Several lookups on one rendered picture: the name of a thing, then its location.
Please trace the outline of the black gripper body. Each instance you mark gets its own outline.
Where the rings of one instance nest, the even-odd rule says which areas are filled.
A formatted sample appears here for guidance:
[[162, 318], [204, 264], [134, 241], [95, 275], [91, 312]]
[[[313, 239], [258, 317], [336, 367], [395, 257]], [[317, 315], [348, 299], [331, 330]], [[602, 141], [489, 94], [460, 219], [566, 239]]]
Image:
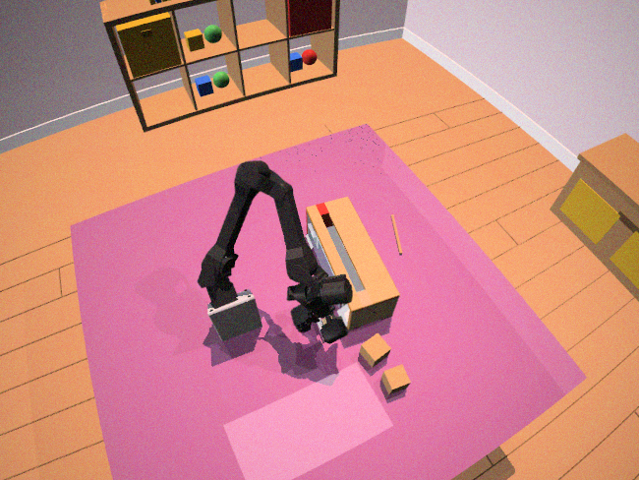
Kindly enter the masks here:
[[332, 311], [334, 309], [334, 305], [327, 306], [323, 303], [320, 307], [313, 310], [307, 308], [309, 314], [313, 313], [317, 318], [326, 318], [327, 324], [325, 327], [321, 328], [320, 332], [324, 341], [329, 344], [348, 335], [349, 333], [343, 320], [339, 320], [339, 318], [334, 315]]

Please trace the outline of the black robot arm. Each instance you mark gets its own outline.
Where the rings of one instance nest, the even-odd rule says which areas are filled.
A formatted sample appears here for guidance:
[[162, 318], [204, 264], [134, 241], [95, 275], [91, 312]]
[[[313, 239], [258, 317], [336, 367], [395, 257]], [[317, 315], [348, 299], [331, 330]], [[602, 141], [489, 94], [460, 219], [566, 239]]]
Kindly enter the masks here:
[[[286, 244], [286, 272], [299, 284], [287, 287], [286, 301], [297, 301], [290, 311], [293, 325], [299, 333], [311, 329], [311, 323], [320, 321], [308, 309], [323, 304], [341, 305], [353, 301], [353, 289], [346, 274], [328, 276], [307, 244], [297, 211], [293, 187], [269, 169], [262, 160], [249, 160], [237, 168], [234, 197], [225, 215], [216, 243], [206, 253], [197, 280], [206, 288], [215, 309], [238, 300], [233, 282], [228, 278], [239, 255], [234, 245], [239, 236], [254, 197], [260, 192], [274, 199]], [[315, 275], [315, 277], [312, 277]]]

